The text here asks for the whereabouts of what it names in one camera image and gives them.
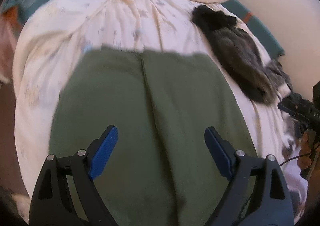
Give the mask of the person's right hand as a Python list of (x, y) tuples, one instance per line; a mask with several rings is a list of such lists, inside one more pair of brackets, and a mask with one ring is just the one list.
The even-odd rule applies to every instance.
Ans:
[(301, 170), (305, 170), (311, 166), (312, 161), (310, 158), (311, 149), (309, 146), (309, 134), (305, 132), (302, 136), (302, 140), (300, 142), (300, 157), (297, 160), (297, 164)]

